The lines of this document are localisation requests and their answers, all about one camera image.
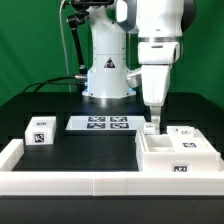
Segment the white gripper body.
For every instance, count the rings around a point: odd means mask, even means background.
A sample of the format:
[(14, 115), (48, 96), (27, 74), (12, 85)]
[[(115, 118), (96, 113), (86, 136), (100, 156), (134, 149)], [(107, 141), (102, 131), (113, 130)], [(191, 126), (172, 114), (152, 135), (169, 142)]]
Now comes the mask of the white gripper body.
[(164, 104), (170, 83), (170, 70), (179, 56), (178, 42), (139, 43), (143, 100), (147, 106), (161, 107)]

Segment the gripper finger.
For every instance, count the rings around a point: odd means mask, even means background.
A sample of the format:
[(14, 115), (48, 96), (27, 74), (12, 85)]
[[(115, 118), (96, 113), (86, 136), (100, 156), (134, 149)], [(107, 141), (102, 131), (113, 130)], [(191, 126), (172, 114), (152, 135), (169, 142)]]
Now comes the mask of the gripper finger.
[(161, 117), (161, 108), (152, 106), (150, 108), (151, 112), (151, 122), (155, 126), (154, 133), (159, 135), (160, 134), (160, 117)]

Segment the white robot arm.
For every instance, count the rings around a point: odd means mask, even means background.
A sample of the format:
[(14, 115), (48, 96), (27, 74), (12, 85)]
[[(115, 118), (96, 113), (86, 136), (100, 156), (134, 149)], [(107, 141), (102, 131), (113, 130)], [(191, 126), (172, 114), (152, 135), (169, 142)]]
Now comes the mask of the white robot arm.
[(112, 7), (115, 20), (103, 5), (88, 10), (93, 65), (83, 95), (109, 103), (129, 98), (141, 86), (151, 114), (143, 130), (158, 134), (170, 70), (182, 53), (182, 33), (196, 16), (195, 0), (114, 0)]

